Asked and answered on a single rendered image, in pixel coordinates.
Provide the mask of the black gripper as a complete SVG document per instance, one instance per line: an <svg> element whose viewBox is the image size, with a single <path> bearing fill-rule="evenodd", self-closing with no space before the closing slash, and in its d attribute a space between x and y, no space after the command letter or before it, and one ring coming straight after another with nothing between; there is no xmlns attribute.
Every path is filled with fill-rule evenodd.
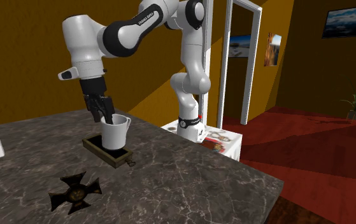
<svg viewBox="0 0 356 224"><path fill-rule="evenodd" d="M101 114L103 114L107 124L113 124L113 114L115 108L111 97L101 96L107 91L105 79L103 76L91 79L80 79L80 86L84 94L83 98L87 110L91 112L94 122L101 121Z"/></svg>

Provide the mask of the white mug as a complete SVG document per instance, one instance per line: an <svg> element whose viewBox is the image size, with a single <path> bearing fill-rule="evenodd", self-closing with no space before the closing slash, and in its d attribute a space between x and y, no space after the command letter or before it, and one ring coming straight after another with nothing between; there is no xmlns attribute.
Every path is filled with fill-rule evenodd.
<svg viewBox="0 0 356 224"><path fill-rule="evenodd" d="M104 117L101 118L102 146L107 150L119 150L126 144L126 136L131 119L124 115L113 114L112 124L106 123Z"/></svg>

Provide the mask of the dark wooden tray with knob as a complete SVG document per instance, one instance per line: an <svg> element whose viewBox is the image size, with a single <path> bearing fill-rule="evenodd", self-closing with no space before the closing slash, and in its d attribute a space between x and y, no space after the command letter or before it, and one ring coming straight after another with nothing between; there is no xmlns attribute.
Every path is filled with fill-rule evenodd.
<svg viewBox="0 0 356 224"><path fill-rule="evenodd" d="M83 147L88 149L94 155L101 160L117 169L123 164L127 164L129 167L136 165L136 162L132 159L133 152L127 148L121 148L117 150L107 150L102 146L102 135L96 134L94 136L86 137L82 139Z"/></svg>

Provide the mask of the black cross-shaped ornament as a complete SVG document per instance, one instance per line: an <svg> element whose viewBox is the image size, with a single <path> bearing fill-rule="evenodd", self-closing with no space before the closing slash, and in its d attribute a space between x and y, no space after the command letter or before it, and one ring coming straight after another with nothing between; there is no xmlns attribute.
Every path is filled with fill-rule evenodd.
<svg viewBox="0 0 356 224"><path fill-rule="evenodd" d="M60 180L67 184L69 188L64 193L48 193L51 202L51 211L56 210L61 204L69 202L71 203L71 207L68 215L70 215L81 209L90 207L90 204L85 202L85 198L88 194L102 194L99 178L95 179L89 185L81 184L81 180L85 173L86 172L82 172L60 178Z"/></svg>

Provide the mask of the patterned white robot stand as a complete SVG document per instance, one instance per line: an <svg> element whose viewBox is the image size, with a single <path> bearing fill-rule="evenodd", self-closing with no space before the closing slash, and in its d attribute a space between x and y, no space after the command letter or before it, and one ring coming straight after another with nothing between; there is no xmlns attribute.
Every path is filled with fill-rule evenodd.
<svg viewBox="0 0 356 224"><path fill-rule="evenodd" d="M242 134L207 126L208 135L202 145L217 151L226 157L239 161Z"/></svg>

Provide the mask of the white door frame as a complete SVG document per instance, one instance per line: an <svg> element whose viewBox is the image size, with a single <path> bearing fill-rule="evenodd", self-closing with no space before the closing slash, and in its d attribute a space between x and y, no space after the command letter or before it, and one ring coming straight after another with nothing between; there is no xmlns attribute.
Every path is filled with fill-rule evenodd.
<svg viewBox="0 0 356 224"><path fill-rule="evenodd" d="M255 69L255 61L257 55L257 44L259 40L260 22L262 17L262 7L256 5L250 0L227 0L226 16L225 16L225 29L224 29L224 48L222 53L222 68L220 74L220 88L218 97L218 116L216 127L222 129L223 116L224 116L224 102L225 102L225 88L227 80L228 68L228 53L231 35L231 19L232 19L232 6L237 4L242 8L253 12L252 31L250 37L249 58L246 69L245 89L243 93L243 103L241 109L240 124L246 125L248 123L248 114L250 109L250 100L253 85L253 73Z"/></svg>

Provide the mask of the blue landscape wall picture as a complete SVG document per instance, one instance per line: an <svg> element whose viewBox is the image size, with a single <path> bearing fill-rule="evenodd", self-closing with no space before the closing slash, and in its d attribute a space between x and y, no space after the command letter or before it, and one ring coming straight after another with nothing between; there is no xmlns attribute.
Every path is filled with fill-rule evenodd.
<svg viewBox="0 0 356 224"><path fill-rule="evenodd" d="M231 36L229 40L229 57L248 58L251 35Z"/></svg>

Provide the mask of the orange cliff wall picture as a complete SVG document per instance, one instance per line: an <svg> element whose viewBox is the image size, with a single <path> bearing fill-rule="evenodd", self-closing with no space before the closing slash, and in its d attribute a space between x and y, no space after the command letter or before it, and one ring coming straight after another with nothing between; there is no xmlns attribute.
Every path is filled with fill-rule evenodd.
<svg viewBox="0 0 356 224"><path fill-rule="evenodd" d="M267 37L264 66L277 66L281 46L281 36L269 33Z"/></svg>

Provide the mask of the wide mountain wall picture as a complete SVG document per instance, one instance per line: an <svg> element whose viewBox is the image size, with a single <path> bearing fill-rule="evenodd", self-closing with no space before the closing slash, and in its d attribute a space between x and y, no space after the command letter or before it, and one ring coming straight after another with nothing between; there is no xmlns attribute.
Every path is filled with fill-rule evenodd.
<svg viewBox="0 0 356 224"><path fill-rule="evenodd" d="M322 38L356 36L356 7L328 11Z"/></svg>

